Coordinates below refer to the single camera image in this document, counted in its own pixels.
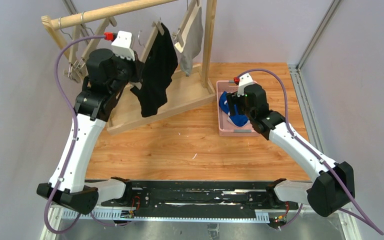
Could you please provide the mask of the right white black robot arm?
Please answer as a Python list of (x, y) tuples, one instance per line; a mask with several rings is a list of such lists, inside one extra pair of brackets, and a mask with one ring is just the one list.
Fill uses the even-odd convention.
[(310, 178), (309, 182), (280, 178), (271, 183), (266, 190), (272, 205), (295, 202), (328, 217), (355, 199), (352, 166), (336, 162), (301, 137), (281, 113), (269, 108), (259, 84), (246, 86), (242, 94), (227, 93), (226, 101), (231, 114), (244, 114), (257, 133), (283, 149)]

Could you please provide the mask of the wooden hanger with black underwear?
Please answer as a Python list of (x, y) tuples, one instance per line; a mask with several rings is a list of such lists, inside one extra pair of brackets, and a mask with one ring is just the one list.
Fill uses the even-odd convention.
[(165, 34), (165, 30), (162, 26), (161, 20), (158, 20), (157, 22), (153, 22), (151, 26), (152, 26), (152, 31), (151, 31), (151, 33), (148, 37), (148, 40), (147, 40), (146, 44), (144, 45), (144, 49), (143, 49), (143, 51), (139, 57), (139, 60), (142, 63), (146, 62), (156, 37), (158, 35), (163, 36)]

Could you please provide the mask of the blue white underwear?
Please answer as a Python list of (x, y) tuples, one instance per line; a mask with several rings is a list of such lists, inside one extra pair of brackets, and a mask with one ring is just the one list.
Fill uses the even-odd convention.
[(244, 114), (239, 114), (238, 108), (234, 105), (235, 115), (231, 115), (229, 104), (227, 101), (227, 92), (224, 91), (219, 97), (219, 108), (227, 115), (227, 121), (236, 127), (242, 128), (250, 123), (249, 119)]

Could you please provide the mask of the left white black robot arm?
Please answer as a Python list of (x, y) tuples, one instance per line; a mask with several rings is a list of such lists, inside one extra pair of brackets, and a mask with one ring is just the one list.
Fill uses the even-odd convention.
[(129, 80), (136, 77), (132, 60), (116, 56), (112, 50), (92, 51), (86, 61), (88, 75), (76, 97), (71, 131), (60, 162), (47, 183), (36, 193), (53, 203), (87, 215), (97, 204), (123, 199), (127, 181), (113, 177), (86, 183), (86, 170), (97, 139), (117, 106)]

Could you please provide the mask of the wooden clip hanger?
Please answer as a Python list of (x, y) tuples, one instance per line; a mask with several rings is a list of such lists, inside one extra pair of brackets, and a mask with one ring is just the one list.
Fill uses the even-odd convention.
[[(95, 31), (95, 34), (93, 36), (101, 36), (104, 34), (106, 28), (109, 26), (109, 25), (112, 25), (113, 27), (116, 27), (117, 26), (117, 21), (115, 20), (115, 18), (113, 16), (111, 17), (108, 17), (108, 18), (105, 18), (101, 23), (100, 25), (98, 26), (97, 30)], [(77, 70), (79, 73), (82, 72), (84, 70), (84, 67), (85, 67), (85, 64), (86, 64), (86, 61), (88, 60), (89, 58), (89, 54), (94, 51), (99, 42), (100, 42), (100, 38), (93, 38), (89, 41), (89, 43), (87, 44), (83, 54), (81, 55), (81, 58), (79, 61), (77, 61), (75, 64), (74, 64), (74, 69)]]

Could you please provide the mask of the black underwear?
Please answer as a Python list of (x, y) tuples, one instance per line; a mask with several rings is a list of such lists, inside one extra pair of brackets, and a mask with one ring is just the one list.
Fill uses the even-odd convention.
[(178, 67), (178, 58), (170, 32), (163, 23), (162, 27), (165, 33), (156, 37), (144, 63), (141, 88), (134, 86), (130, 89), (140, 103), (143, 118), (156, 115), (158, 109), (167, 103), (166, 90)]

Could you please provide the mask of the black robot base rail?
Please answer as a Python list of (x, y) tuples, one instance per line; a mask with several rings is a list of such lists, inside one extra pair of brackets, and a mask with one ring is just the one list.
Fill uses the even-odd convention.
[(295, 202), (274, 202), (269, 181), (132, 180), (130, 200), (111, 199), (101, 207), (133, 210), (135, 218), (237, 220), (256, 218), (256, 211), (284, 214)]

